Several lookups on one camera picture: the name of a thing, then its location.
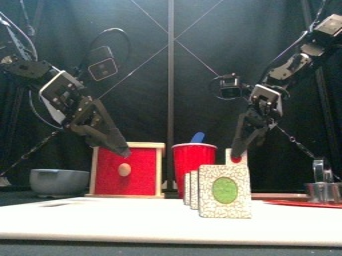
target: bowl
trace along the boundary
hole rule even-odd
[[[39,197],[63,198],[82,195],[90,182],[90,172],[63,169],[32,169],[29,185]]]

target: wooden box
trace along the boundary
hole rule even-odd
[[[104,148],[94,149],[90,196],[163,197],[164,143],[128,142],[124,158]]]

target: black curtain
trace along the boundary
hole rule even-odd
[[[132,44],[128,62],[118,75],[100,83],[88,81],[87,86],[95,98],[102,99],[127,141],[166,143],[168,1],[32,0],[25,4],[31,21],[39,24],[35,37],[39,59],[71,73],[98,34],[112,27],[126,31]],[[24,29],[19,1],[3,0],[0,8]],[[198,131],[204,132],[204,142],[219,148],[216,163],[223,164],[224,149],[231,145],[238,115],[246,111],[247,102],[243,98],[231,101],[218,99],[208,91],[208,83],[216,75],[233,72],[242,76],[245,83],[254,85],[258,82],[269,62],[307,29],[302,2],[178,0],[174,20],[174,144],[188,142]],[[103,44],[111,44],[118,62],[122,62],[127,54],[123,38],[112,35],[103,38]],[[337,74],[339,71],[341,65],[331,63],[327,72]],[[335,86],[337,77],[333,74],[329,77],[329,86],[334,91],[333,111],[341,124],[341,87]],[[1,81],[3,106],[12,106],[13,96],[8,90],[20,86]],[[315,77],[310,76],[291,88],[279,126],[317,156],[330,157],[318,86]],[[36,99],[33,102],[43,112],[44,106]],[[9,112],[8,107],[1,108],[3,137],[7,137],[5,116]],[[11,141],[7,138],[5,145],[1,144],[3,152],[7,152],[1,154],[1,169],[53,131],[32,114],[27,90],[15,127]],[[15,183],[27,184],[31,168],[90,170],[91,154],[83,138],[72,133],[62,133],[8,173],[9,178]],[[249,151],[249,162],[254,191],[298,191],[305,182],[313,181],[313,160],[277,128],[267,134],[263,146]]]

